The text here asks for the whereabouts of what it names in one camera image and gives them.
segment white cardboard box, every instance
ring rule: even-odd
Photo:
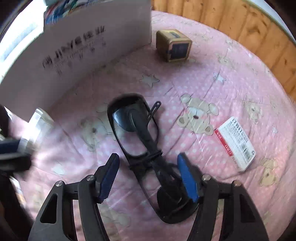
[[[98,2],[60,19],[17,58],[0,103],[29,121],[94,69],[151,43],[150,0]]]

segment small white box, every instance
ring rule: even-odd
[[[47,27],[0,84],[0,103],[26,121],[95,69],[150,44],[151,1],[100,1]]]
[[[234,117],[230,117],[214,130],[236,169],[243,172],[256,156],[248,136]]]

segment metal screw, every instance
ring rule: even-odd
[[[208,181],[210,179],[211,179],[211,175],[210,174],[204,174],[204,175],[202,175],[202,180],[203,181]]]
[[[234,184],[235,187],[239,187],[242,183],[241,183],[240,180],[235,180],[235,181],[233,182],[233,184]]]
[[[87,181],[92,181],[94,179],[94,175],[88,175],[87,177],[86,177],[86,180]]]
[[[57,181],[57,182],[56,182],[56,186],[57,186],[57,187],[60,187],[61,185],[63,185],[63,181]]]

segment star print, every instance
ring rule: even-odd
[[[277,128],[275,128],[274,126],[273,126],[273,128],[272,128],[272,133],[278,133],[278,130],[277,130]]]
[[[159,79],[155,78],[154,75],[145,75],[143,74],[143,79],[140,79],[139,81],[142,82],[142,83],[145,83],[145,84],[148,84],[150,86],[150,88],[152,88],[153,84],[154,83],[158,83],[159,82]]]
[[[221,75],[220,72],[219,73],[214,73],[214,80],[220,81],[222,84],[224,81],[226,81],[226,79],[224,79]]]

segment red label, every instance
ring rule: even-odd
[[[215,132],[215,134],[217,135],[217,137],[219,138],[219,140],[220,140],[220,142],[222,143],[222,145],[224,146],[224,148],[225,148],[227,154],[228,154],[229,156],[233,156],[233,153],[232,153],[231,149],[230,149],[229,146],[227,145],[225,139],[223,138],[223,136],[221,135],[221,133],[219,132],[219,130],[218,130],[218,129],[215,129],[214,132]]]

